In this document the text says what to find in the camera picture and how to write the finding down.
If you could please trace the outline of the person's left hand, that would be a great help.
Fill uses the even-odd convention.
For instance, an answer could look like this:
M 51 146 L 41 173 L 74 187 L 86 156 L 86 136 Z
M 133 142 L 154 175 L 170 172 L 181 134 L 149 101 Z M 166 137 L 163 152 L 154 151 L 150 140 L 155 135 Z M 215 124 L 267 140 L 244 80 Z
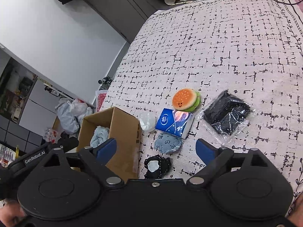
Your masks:
M 4 226 L 16 226 L 24 218 L 26 218 L 26 213 L 16 200 L 4 203 L 4 206 L 1 208 L 1 223 Z

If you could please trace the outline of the person's right hand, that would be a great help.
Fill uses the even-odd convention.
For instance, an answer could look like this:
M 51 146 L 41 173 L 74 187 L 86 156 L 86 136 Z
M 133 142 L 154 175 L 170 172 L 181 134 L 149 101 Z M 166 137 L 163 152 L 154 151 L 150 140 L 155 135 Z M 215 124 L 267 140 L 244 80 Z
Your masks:
M 303 227 L 303 195 L 302 193 L 295 202 L 295 209 L 292 211 L 288 220 L 295 226 Z

